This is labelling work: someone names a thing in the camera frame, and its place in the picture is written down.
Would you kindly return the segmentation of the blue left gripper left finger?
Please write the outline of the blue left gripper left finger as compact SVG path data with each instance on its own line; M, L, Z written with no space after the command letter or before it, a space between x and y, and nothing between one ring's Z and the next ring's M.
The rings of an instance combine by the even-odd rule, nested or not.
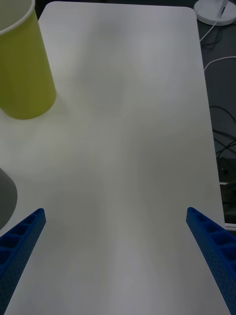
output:
M0 238L0 314L8 307L24 268L46 224L39 208Z

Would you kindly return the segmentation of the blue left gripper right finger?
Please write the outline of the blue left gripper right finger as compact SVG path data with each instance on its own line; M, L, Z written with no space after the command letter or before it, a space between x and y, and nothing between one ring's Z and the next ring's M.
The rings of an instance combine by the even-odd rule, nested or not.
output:
M229 309L236 314L236 237L220 225L189 207L190 228Z

